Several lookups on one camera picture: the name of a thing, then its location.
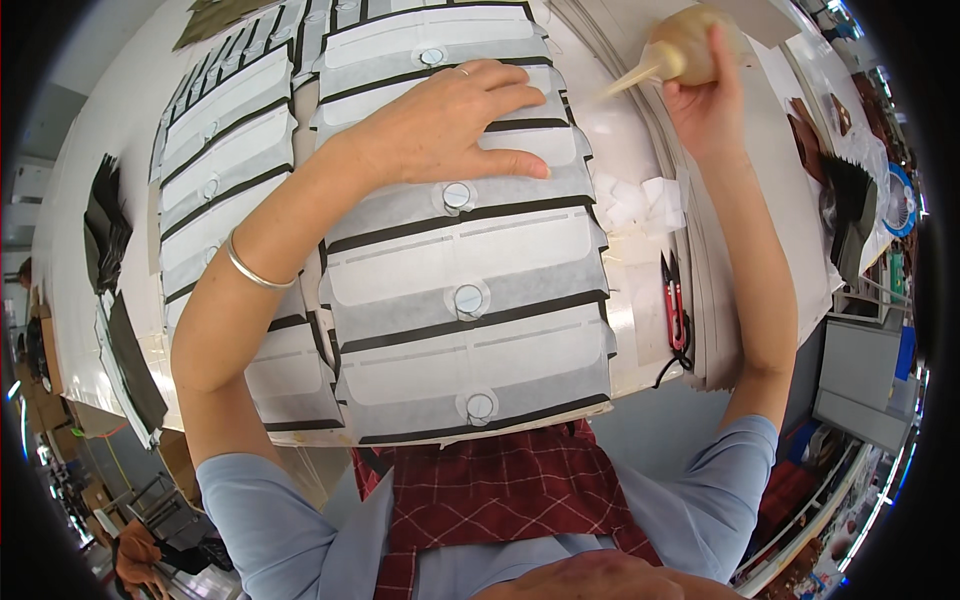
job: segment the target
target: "black fabric stack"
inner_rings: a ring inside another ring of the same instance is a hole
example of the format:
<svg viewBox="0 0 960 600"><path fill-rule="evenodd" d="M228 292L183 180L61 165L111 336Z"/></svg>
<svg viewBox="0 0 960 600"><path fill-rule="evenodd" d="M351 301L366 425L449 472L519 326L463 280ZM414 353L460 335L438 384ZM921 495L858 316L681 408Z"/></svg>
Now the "black fabric stack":
<svg viewBox="0 0 960 600"><path fill-rule="evenodd" d="M133 233L120 209L120 169L116 162L116 157L104 155L84 213L87 272L98 296L106 290L116 292L120 263Z"/></svg>
<svg viewBox="0 0 960 600"><path fill-rule="evenodd" d="M836 206L830 262L844 281L854 284L860 277L863 245L874 230L876 182L859 164L833 154L820 154L820 166Z"/></svg>

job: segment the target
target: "apron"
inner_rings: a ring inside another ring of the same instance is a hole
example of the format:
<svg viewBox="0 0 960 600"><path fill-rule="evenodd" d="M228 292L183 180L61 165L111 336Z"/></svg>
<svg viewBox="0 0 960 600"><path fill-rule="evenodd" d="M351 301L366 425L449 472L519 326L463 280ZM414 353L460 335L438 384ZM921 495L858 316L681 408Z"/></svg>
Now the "apron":
<svg viewBox="0 0 960 600"><path fill-rule="evenodd" d="M612 536L661 565L585 420L437 445L351 450L361 498L394 468L388 554L373 600L410 600L417 553L558 534Z"/></svg>

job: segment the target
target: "scissors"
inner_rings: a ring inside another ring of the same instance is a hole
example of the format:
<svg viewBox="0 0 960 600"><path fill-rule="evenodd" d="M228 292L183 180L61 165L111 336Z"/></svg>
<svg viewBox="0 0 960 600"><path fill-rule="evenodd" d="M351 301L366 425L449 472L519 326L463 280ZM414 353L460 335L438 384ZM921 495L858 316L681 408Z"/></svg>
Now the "scissors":
<svg viewBox="0 0 960 600"><path fill-rule="evenodd" d="M684 310L684 297L680 293L680 267L677 266L673 251L670 251L669 267L663 252L660 253L660 273L663 276L663 298L666 300L667 342L673 350L673 358L657 375L657 383L653 386L655 390L660 386L667 369L675 362L679 362L684 371L693 370L693 361L686 357L686 351L690 348L690 317Z"/></svg>

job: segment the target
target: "forearm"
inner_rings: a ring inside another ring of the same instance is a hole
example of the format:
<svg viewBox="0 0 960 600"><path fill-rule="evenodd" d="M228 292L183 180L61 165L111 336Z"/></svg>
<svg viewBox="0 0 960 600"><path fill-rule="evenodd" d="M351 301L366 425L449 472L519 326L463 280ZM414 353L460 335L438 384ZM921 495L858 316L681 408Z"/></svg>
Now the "forearm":
<svg viewBox="0 0 960 600"><path fill-rule="evenodd" d="M730 254L744 369L790 374L797 297L753 165L746 153L735 153L698 166Z"/></svg>
<svg viewBox="0 0 960 600"><path fill-rule="evenodd" d="M331 139L237 227L233 247L249 269L277 283L297 276L330 227L371 191L355 156ZM246 278L221 248L178 322L178 386L213 392L242 375L282 296Z"/></svg>

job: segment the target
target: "silver bangle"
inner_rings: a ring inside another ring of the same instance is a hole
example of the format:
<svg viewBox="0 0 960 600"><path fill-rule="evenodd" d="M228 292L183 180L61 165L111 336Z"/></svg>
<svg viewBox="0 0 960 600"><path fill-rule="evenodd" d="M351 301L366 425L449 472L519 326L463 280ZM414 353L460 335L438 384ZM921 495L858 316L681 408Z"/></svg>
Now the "silver bangle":
<svg viewBox="0 0 960 600"><path fill-rule="evenodd" d="M267 288L268 290L274 290L275 292L278 292L293 287L293 284L297 282L296 277L291 279L289 283L273 283L272 281L267 281L263 277L248 269L247 265L243 264L243 261L237 257L236 250L233 249L233 232L235 230L236 228L230 230L230 233L227 235L227 242L225 242L225 245L227 246L227 256L230 257L230 262L232 262L233 266L237 268L237 271L242 273L253 283L256 283L260 287Z"/></svg>

